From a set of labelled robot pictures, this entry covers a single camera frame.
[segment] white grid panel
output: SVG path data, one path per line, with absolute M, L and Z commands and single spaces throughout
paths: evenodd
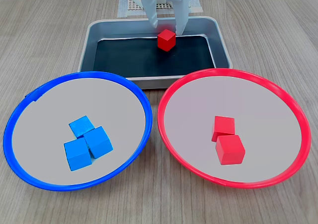
M 157 4 L 157 9 L 172 9 L 172 5 L 166 4 Z M 137 5 L 134 1 L 128 0 L 128 10 L 143 10 L 139 5 Z

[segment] table surface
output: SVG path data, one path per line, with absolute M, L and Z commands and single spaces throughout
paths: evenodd
M 33 89 L 76 72 L 87 26 L 117 17 L 119 0 L 0 0 L 0 135 Z M 95 187 L 49 192 L 18 178 L 0 153 L 0 223 L 315 224 L 318 220 L 318 0 L 200 0 L 215 18 L 235 69 L 263 76 L 300 104 L 312 149 L 289 180 L 237 190 L 192 174 L 157 128 L 163 90 L 147 91 L 150 139 L 125 171 Z

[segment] red cube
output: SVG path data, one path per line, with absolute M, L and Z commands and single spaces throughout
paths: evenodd
M 158 35 L 158 48 L 168 52 L 175 46 L 175 33 L 165 29 Z
M 245 156 L 245 148 L 239 136 L 219 136 L 215 147 L 221 165 L 240 164 Z
M 235 135 L 235 121 L 231 117 L 216 116 L 212 127 L 212 141 L 216 142 L 218 136 Z

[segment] robotic arm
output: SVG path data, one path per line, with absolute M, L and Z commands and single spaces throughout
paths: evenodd
M 182 35 L 184 28 L 189 19 L 189 2 L 190 0 L 167 0 L 172 2 L 175 15 L 176 35 Z M 156 28 L 158 25 L 157 19 L 157 0 L 141 0 L 144 10 L 150 24 Z

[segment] metal tray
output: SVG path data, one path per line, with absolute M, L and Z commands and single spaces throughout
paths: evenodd
M 98 20 L 88 26 L 78 72 L 93 71 L 97 44 L 102 40 L 156 38 L 164 29 L 175 30 L 174 18 L 159 18 L 158 27 L 151 27 L 148 19 Z M 181 37 L 202 36 L 206 39 L 214 68 L 232 68 L 227 49 L 215 19 L 206 16 L 189 17 Z M 186 74 L 128 77 L 141 89 L 168 88 Z

